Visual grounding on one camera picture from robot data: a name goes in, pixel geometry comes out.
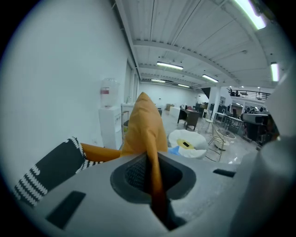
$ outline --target railing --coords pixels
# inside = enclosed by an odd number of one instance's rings
[[[266,99],[268,98],[268,96],[270,96],[270,94],[264,93],[264,92],[258,92],[258,91],[233,90],[232,94],[230,96],[236,96],[236,97],[247,98],[247,99],[252,99],[252,100],[266,101]]]

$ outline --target white cabinet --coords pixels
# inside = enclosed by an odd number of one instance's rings
[[[121,108],[99,109],[99,120],[104,147],[119,150],[122,145]]]

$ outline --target black slot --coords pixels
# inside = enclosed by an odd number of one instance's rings
[[[79,204],[85,197],[85,193],[71,192],[54,210],[47,216],[47,220],[53,225],[63,229],[70,220]]]
[[[184,144],[186,147],[189,147],[188,143],[186,143],[186,142],[183,142],[183,144]]]
[[[228,170],[219,169],[219,168],[215,169],[213,171],[213,173],[223,175],[223,176],[227,176],[227,177],[230,177],[230,178],[233,178],[233,176],[235,175],[234,171],[228,171]]]

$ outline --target blue object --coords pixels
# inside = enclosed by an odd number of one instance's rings
[[[180,156],[180,153],[179,153],[179,147],[180,146],[175,146],[175,147],[169,147],[167,149],[168,153],[171,153],[171,154],[174,154],[174,155],[178,155]]]

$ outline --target ceiling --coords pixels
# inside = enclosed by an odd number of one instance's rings
[[[256,30],[233,0],[116,0],[140,79],[192,89],[274,88],[270,64],[283,74],[292,52],[279,26]],[[166,62],[183,70],[157,66]],[[206,74],[219,82],[202,77]]]

